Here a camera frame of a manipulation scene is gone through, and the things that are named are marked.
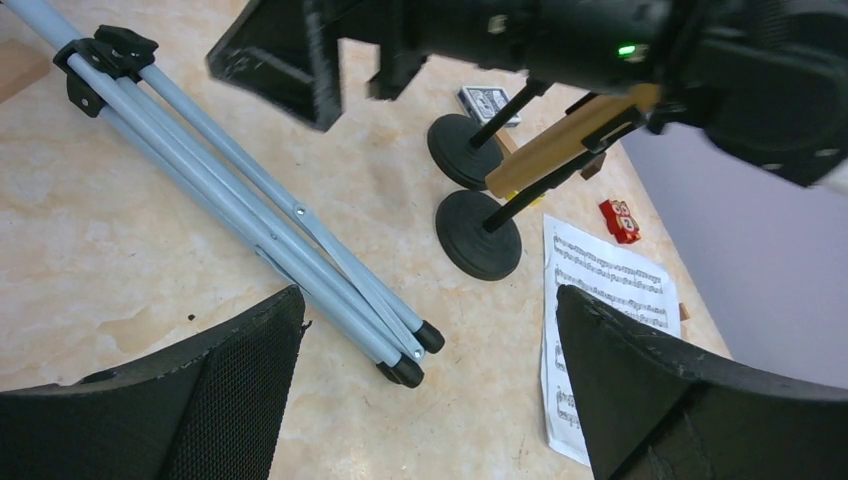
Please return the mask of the blue music stand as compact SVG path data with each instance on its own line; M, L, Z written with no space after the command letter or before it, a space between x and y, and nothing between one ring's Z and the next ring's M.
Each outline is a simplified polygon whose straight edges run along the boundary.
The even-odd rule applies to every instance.
M445 340L155 63L156 42L103 25L83 36L44 1L10 10L55 50L68 96L102 117L275 271L383 375L415 388Z

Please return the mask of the black microphone stand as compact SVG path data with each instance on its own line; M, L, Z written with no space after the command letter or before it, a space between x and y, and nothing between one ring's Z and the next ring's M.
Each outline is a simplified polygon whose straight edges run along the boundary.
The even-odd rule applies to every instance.
M485 178L504 159L495 134L520 122L519 112L533 99L544 95L551 84L528 79L525 86L485 125L462 114L446 114L427 131L427 146L435 164L455 183L469 190L484 191Z
M644 123L640 109L629 107L583 139L585 152L519 192L533 198L558 187ZM522 243L514 217L529 205L519 198L501 205L481 191L455 191L437 208L438 240L450 260L466 274L486 281L501 280L516 269L521 259Z

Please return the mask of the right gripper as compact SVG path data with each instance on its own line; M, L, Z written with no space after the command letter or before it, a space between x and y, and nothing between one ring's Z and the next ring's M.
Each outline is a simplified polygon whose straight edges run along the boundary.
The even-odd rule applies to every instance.
M248 2L205 57L210 75L328 131L343 113L338 41L380 47L380 100L394 100L433 55L527 70L543 1Z

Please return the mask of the sheet music page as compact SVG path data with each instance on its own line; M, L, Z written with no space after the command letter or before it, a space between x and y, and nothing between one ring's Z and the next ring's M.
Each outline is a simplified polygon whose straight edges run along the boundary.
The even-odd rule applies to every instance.
M544 324L540 382L548 446L589 465L578 409L589 404L569 376L608 372L593 355L605 339L605 323L628 318L680 338L677 288L662 267L564 221L543 222Z

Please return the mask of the gold toy microphone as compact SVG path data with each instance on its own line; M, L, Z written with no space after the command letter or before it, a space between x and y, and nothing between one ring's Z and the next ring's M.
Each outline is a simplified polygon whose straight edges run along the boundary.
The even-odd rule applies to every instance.
M639 84L624 96L599 95L550 126L503 160L485 178L497 198L520 191L586 151L583 139L631 106L649 112L658 103L660 87Z

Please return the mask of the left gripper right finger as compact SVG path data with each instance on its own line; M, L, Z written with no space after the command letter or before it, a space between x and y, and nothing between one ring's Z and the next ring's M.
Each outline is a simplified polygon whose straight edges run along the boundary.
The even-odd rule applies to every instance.
M628 318L569 368L597 479L843 479L847 393L729 360Z

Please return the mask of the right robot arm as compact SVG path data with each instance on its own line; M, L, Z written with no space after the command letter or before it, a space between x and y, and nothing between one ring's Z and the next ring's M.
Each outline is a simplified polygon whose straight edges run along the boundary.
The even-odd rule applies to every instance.
M595 95L655 86L652 132L700 128L801 186L847 164L843 1L251 1L206 64L327 131L343 111L343 39L378 47L378 100L437 55Z

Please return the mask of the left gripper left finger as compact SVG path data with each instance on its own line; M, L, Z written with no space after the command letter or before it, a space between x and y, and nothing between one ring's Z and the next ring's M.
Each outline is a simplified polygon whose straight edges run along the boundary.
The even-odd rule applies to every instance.
M287 287L71 385L1 395L5 479L265 479L303 335Z

